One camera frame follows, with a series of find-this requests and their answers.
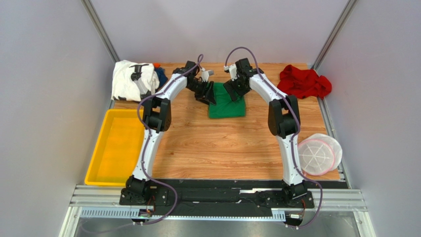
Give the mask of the green t shirt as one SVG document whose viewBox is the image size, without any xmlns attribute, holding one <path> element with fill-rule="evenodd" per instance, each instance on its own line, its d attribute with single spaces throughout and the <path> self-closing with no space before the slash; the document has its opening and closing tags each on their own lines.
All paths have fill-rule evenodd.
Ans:
<svg viewBox="0 0 421 237">
<path fill-rule="evenodd" d="M 209 105 L 208 117 L 210 119 L 226 119 L 246 116 L 246 102 L 244 97 L 239 97 L 232 101 L 230 95 L 225 90 L 223 83 L 214 83 L 214 95 L 216 105 Z"/>
</svg>

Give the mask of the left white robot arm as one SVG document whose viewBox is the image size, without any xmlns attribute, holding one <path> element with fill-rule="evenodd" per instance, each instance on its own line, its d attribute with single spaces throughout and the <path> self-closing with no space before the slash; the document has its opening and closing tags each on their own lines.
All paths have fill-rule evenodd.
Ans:
<svg viewBox="0 0 421 237">
<path fill-rule="evenodd" d="M 185 88 L 194 92 L 197 101 L 216 105 L 214 82 L 209 77 L 213 70 L 206 70 L 199 63 L 187 61 L 186 65 L 176 68 L 168 82 L 157 93 L 147 93 L 140 106 L 143 115 L 140 119 L 145 127 L 144 141 L 139 160 L 132 175 L 126 182 L 124 191 L 145 196 L 149 194 L 153 165 L 164 133 L 171 125 L 171 102 Z"/>
</svg>

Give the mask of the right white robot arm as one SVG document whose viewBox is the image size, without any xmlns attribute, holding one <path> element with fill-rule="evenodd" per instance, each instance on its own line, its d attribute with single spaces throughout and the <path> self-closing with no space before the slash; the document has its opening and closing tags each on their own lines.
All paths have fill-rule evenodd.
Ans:
<svg viewBox="0 0 421 237">
<path fill-rule="evenodd" d="M 283 162 L 284 196 L 296 199 L 307 194 L 304 178 L 298 168 L 297 134 L 300 129 L 298 101 L 281 92 L 260 69 L 254 69 L 247 58 L 240 59 L 224 71 L 231 77 L 223 84 L 230 99 L 236 101 L 254 90 L 268 104 L 268 128 L 279 143 Z"/>
</svg>

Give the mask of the blue t shirt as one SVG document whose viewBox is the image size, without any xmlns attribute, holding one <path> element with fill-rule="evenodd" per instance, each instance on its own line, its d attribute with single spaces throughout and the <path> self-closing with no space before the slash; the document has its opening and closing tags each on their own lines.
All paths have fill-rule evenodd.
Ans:
<svg viewBox="0 0 421 237">
<path fill-rule="evenodd" d="M 158 89 L 161 89 L 168 81 L 168 77 L 165 74 L 165 69 L 162 67 L 157 67 L 154 69 L 154 71 L 156 72 L 159 80 Z"/>
</svg>

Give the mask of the red t shirt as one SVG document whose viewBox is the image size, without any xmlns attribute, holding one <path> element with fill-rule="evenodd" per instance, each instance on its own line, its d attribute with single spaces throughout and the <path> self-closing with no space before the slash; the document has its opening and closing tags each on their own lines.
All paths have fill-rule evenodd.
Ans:
<svg viewBox="0 0 421 237">
<path fill-rule="evenodd" d="M 287 65 L 279 73 L 279 78 L 277 88 L 299 99 L 311 96 L 324 99 L 332 91 L 331 82 L 325 76 L 319 76 L 313 69 L 301 70 Z"/>
</svg>

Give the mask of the white printed t shirt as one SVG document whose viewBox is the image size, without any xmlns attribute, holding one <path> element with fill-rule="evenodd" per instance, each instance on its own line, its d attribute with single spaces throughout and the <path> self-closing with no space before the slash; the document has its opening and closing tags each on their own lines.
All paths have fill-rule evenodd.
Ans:
<svg viewBox="0 0 421 237">
<path fill-rule="evenodd" d="M 152 63 L 117 62 L 113 71 L 112 100 L 141 101 L 141 95 L 154 94 L 159 78 Z"/>
</svg>

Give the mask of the white pink round basket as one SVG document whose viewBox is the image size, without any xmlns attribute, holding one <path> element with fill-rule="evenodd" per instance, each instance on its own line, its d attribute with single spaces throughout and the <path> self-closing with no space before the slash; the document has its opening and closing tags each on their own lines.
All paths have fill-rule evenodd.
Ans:
<svg viewBox="0 0 421 237">
<path fill-rule="evenodd" d="M 335 138 L 316 133 L 298 144 L 298 155 L 304 173 L 321 176 L 338 168 L 342 160 L 342 147 Z"/>
</svg>

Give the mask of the yellow plastic bin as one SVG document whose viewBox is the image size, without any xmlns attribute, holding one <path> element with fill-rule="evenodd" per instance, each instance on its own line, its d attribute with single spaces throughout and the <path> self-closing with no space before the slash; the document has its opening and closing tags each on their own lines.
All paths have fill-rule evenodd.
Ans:
<svg viewBox="0 0 421 237">
<path fill-rule="evenodd" d="M 123 187 L 136 167 L 144 126 L 135 109 L 109 109 L 84 179 L 89 186 Z"/>
</svg>

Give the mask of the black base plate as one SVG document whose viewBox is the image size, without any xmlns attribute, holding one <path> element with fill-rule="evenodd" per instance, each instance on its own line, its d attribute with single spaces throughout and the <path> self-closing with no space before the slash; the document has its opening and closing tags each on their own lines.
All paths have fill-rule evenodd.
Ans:
<svg viewBox="0 0 421 237">
<path fill-rule="evenodd" d="M 314 208 L 319 187 L 305 182 L 307 194 L 284 196 L 281 180 L 159 179 L 145 196 L 121 190 L 120 205 L 145 206 L 154 215 L 268 217 L 272 208 Z"/>
</svg>

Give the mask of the left aluminium frame post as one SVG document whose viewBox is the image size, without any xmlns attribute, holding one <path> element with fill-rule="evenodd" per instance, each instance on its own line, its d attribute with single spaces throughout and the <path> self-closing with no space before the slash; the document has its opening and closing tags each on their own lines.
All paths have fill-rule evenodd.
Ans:
<svg viewBox="0 0 421 237">
<path fill-rule="evenodd" d="M 81 0 L 82 5 L 84 6 L 88 16 L 90 17 L 95 29 L 97 30 L 99 37 L 101 38 L 105 48 L 107 49 L 109 55 L 111 56 L 114 62 L 120 61 L 120 57 L 115 50 L 110 37 L 108 36 L 105 27 L 103 26 L 101 19 L 90 0 Z"/>
</svg>

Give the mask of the aluminium frame post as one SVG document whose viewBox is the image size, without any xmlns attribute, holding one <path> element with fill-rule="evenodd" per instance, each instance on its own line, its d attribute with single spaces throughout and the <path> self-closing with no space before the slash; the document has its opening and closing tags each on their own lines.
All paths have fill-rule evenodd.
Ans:
<svg viewBox="0 0 421 237">
<path fill-rule="evenodd" d="M 339 15 L 336 23 L 334 24 L 329 36 L 327 37 L 322 49 L 320 50 L 319 54 L 317 55 L 314 63 L 312 64 L 311 69 L 318 70 L 321 64 L 323 63 L 325 57 L 327 56 L 329 50 L 333 46 L 336 38 L 340 34 L 342 28 L 344 27 L 345 23 L 347 22 L 349 16 L 351 15 L 353 9 L 357 5 L 358 0 L 348 0 L 344 9 L 342 10 L 341 14 Z"/>
<path fill-rule="evenodd" d="M 105 48 L 107 49 L 109 55 L 111 56 L 114 62 L 120 61 L 120 57 L 115 50 L 110 37 L 108 36 L 105 27 L 103 26 L 101 19 L 90 0 L 81 0 L 82 5 L 84 6 L 88 16 L 90 17 L 95 29 L 97 30 L 99 37 L 101 38 Z"/>
</svg>

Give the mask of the right aluminium frame post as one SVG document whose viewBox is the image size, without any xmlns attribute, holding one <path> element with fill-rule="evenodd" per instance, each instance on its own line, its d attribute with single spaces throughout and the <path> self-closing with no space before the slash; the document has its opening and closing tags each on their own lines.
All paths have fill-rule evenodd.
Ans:
<svg viewBox="0 0 421 237">
<path fill-rule="evenodd" d="M 344 9 L 342 10 L 341 14 L 339 15 L 336 23 L 334 24 L 329 36 L 327 37 L 322 49 L 320 50 L 319 54 L 317 55 L 314 63 L 312 64 L 311 69 L 318 70 L 321 64 L 323 63 L 325 57 L 327 56 L 329 50 L 333 46 L 336 38 L 340 34 L 342 28 L 344 27 L 345 23 L 347 22 L 349 16 L 351 15 L 353 9 L 357 5 L 358 0 L 348 0 Z"/>
</svg>

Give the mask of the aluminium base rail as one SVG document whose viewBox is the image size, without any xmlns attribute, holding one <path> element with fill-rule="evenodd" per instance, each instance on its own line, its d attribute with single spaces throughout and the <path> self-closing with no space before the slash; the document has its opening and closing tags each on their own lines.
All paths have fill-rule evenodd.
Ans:
<svg viewBox="0 0 421 237">
<path fill-rule="evenodd" d="M 117 187 L 76 186 L 71 198 L 65 220 L 59 236 L 73 237 L 77 223 L 81 218 L 120 218 L 157 220 L 205 220 L 205 221 L 272 221 L 284 224 L 287 215 L 310 217 L 317 213 L 321 218 L 324 212 L 351 213 L 355 219 L 356 229 L 362 237 L 374 237 L 376 233 L 360 190 L 325 189 L 322 192 L 309 189 L 307 197 L 295 206 L 285 206 L 270 195 L 280 191 L 279 188 L 257 188 L 240 190 L 234 188 L 234 194 L 247 195 L 246 200 L 233 202 L 220 201 L 183 201 L 178 196 L 175 207 L 170 204 L 167 191 L 160 191 L 156 210 L 148 205 L 120 205 L 121 191 Z"/>
</svg>

